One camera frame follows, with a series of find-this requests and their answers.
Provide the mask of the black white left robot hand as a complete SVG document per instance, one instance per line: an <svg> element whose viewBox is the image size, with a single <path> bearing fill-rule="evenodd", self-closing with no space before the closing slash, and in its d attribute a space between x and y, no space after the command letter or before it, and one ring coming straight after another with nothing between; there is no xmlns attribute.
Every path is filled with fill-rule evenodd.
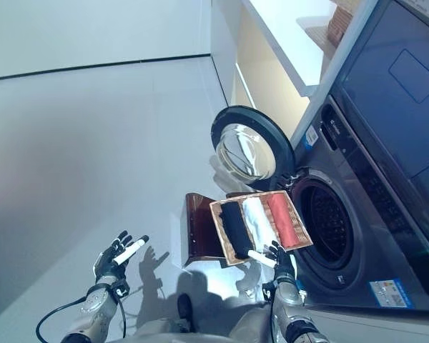
<svg viewBox="0 0 429 343"><path fill-rule="evenodd" d="M132 241L128 231L121 232L112 243L100 253L93 266L95 281L102 278L114 277L116 280L125 279L125 270L131 257L149 241L148 235L143 235Z"/></svg>

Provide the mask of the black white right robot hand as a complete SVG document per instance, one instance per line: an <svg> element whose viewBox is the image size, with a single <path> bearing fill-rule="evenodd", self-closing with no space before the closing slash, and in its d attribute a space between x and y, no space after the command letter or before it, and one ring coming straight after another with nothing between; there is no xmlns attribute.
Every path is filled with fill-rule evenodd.
<svg viewBox="0 0 429 343"><path fill-rule="evenodd" d="M276 282L296 282L296 271L292 263L292 257L275 240L269 246L268 255L249 250L247 256L264 264L266 267L274 270L274 280Z"/></svg>

